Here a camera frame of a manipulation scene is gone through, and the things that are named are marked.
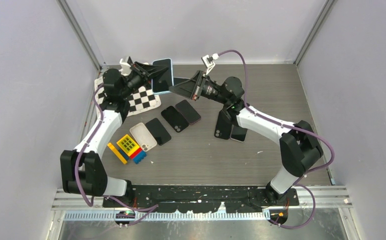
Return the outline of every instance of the white wall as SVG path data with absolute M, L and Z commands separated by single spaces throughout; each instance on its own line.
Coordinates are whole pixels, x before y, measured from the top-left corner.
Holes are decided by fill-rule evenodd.
M 45 237 L 95 72 L 56 1 L 0 1 L 0 240 Z
M 108 65 L 172 58 L 202 64 L 236 49 L 248 63 L 292 63 L 324 0 L 69 0 L 97 57 Z M 239 63 L 227 55 L 219 63 Z
M 299 72 L 331 169 L 368 239 L 386 239 L 386 0 L 337 1 Z

